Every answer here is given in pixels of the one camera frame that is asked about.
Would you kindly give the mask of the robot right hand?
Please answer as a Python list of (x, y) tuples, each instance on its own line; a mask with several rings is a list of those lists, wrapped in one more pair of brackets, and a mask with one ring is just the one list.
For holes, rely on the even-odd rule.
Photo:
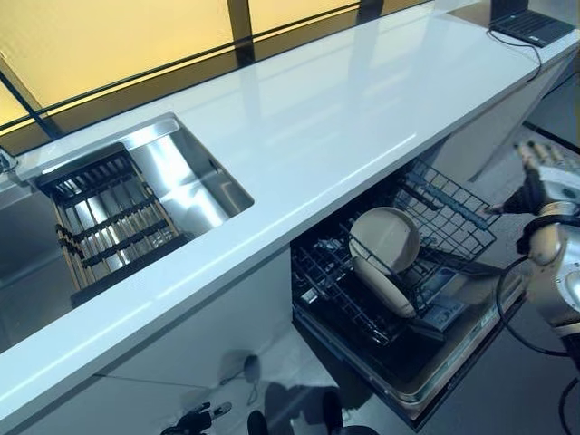
[(503, 203), (489, 206), (490, 215), (579, 215), (579, 155), (534, 140), (514, 144), (525, 177)]

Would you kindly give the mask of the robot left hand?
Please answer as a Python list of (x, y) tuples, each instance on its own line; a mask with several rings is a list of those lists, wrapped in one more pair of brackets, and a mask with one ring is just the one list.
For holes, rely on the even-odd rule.
[(202, 434), (204, 430), (212, 426), (214, 421), (225, 416), (231, 410), (232, 403), (230, 401), (222, 402), (216, 406), (210, 402), (203, 402), (197, 408), (183, 415), (175, 425), (174, 431), (177, 434)]

